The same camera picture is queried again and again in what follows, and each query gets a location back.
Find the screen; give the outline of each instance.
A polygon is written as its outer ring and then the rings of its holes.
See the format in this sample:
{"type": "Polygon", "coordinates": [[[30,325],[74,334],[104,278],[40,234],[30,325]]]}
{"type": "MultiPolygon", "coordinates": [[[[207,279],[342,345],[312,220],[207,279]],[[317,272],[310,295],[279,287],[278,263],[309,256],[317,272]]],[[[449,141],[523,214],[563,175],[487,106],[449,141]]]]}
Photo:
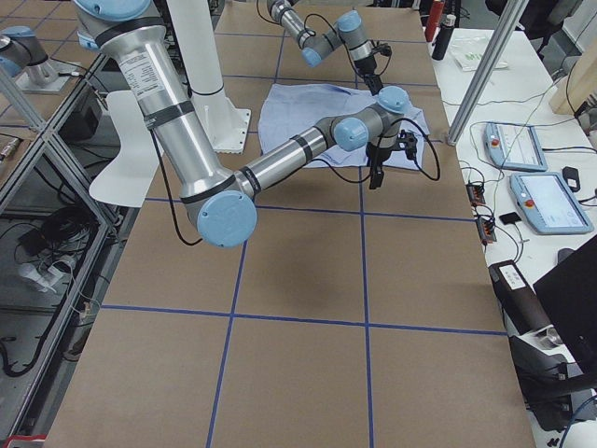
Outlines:
{"type": "Polygon", "coordinates": [[[582,227],[584,220],[570,202],[555,175],[527,175],[521,181],[531,194],[539,215],[550,229],[582,227]]]}
{"type": "Polygon", "coordinates": [[[502,143],[504,159],[525,165],[539,164],[529,128],[512,124],[498,124],[497,131],[502,143]]]}

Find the black bottle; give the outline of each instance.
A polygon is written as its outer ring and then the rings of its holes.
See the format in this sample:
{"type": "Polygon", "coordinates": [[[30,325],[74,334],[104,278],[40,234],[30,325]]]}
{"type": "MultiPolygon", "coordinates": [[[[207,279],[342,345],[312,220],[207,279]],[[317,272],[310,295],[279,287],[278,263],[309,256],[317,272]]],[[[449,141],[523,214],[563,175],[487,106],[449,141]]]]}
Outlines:
{"type": "Polygon", "coordinates": [[[439,27],[439,33],[437,34],[435,48],[431,57],[436,61],[441,61],[446,55],[446,50],[450,44],[451,34],[454,31],[454,24],[456,23],[456,16],[448,14],[446,19],[441,23],[439,27]]]}

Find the blue joint cap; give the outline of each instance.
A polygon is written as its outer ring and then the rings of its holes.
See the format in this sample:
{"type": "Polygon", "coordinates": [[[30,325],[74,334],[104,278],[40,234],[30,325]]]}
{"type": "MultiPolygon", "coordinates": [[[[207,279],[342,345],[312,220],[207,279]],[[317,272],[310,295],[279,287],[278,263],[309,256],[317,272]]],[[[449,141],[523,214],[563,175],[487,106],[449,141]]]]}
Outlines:
{"type": "Polygon", "coordinates": [[[10,59],[0,56],[0,67],[4,68],[10,77],[15,77],[21,72],[21,68],[10,59]]]}
{"type": "Polygon", "coordinates": [[[369,130],[360,119],[349,117],[343,119],[334,128],[334,140],[345,151],[354,151],[367,143],[369,130]]]}
{"type": "Polygon", "coordinates": [[[398,86],[381,89],[377,94],[377,102],[385,110],[395,114],[406,114],[411,107],[409,94],[398,86]]]}
{"type": "Polygon", "coordinates": [[[197,230],[210,245],[234,247],[244,243],[257,225],[257,210],[251,198],[227,190],[209,198],[197,216],[197,230]]]}
{"type": "Polygon", "coordinates": [[[131,21],[149,7],[151,0],[73,0],[91,16],[102,21],[131,21]]]}
{"type": "Polygon", "coordinates": [[[90,49],[92,51],[97,51],[100,48],[95,43],[95,40],[88,35],[83,35],[80,32],[77,32],[78,35],[78,44],[83,47],[84,49],[90,49]]]}
{"type": "Polygon", "coordinates": [[[34,30],[28,26],[11,26],[0,33],[8,37],[35,37],[34,30]]]}
{"type": "Polygon", "coordinates": [[[355,10],[343,14],[337,21],[338,29],[343,33],[350,33],[351,31],[356,30],[361,26],[361,23],[363,23],[363,21],[361,21],[361,16],[359,16],[358,12],[355,10]]]}
{"type": "Polygon", "coordinates": [[[316,67],[323,61],[317,51],[309,48],[302,49],[302,57],[310,67],[316,67]]]}

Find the light blue cloth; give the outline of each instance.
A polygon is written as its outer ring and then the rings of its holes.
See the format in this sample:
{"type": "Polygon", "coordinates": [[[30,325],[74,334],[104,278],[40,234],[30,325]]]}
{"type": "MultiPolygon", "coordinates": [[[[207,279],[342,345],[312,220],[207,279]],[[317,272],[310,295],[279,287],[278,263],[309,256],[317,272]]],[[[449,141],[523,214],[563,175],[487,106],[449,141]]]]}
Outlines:
{"type": "MultiPolygon", "coordinates": [[[[259,119],[259,141],[266,154],[280,146],[288,138],[312,127],[323,117],[336,117],[353,114],[375,103],[369,91],[359,91],[330,84],[307,84],[284,86],[274,84],[261,108],[259,119]]],[[[412,107],[406,117],[413,119],[429,133],[423,111],[412,107]]],[[[417,162],[423,164],[424,140],[421,133],[410,123],[402,122],[402,129],[414,132],[417,137],[417,162]]],[[[318,156],[329,161],[333,166],[365,166],[367,155],[365,147],[353,152],[346,152],[338,146],[331,147],[318,156]]],[[[416,170],[412,161],[408,161],[404,151],[395,152],[384,163],[386,166],[416,170]]],[[[315,161],[308,167],[321,167],[323,163],[315,161]]]]}

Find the label sticker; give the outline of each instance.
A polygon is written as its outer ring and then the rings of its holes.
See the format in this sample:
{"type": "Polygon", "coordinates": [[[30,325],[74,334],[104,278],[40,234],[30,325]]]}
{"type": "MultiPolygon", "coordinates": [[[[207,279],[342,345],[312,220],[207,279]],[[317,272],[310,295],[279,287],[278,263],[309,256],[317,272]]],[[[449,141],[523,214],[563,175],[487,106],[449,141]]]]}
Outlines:
{"type": "Polygon", "coordinates": [[[156,68],[146,52],[133,56],[120,64],[122,75],[131,86],[131,90],[137,100],[143,100],[146,96],[157,91],[163,91],[162,84],[156,68]]]}
{"type": "Polygon", "coordinates": [[[512,289],[520,289],[521,287],[526,287],[524,284],[524,280],[522,280],[521,275],[518,273],[514,266],[502,266],[500,271],[504,278],[506,279],[507,283],[510,285],[512,289]]]}

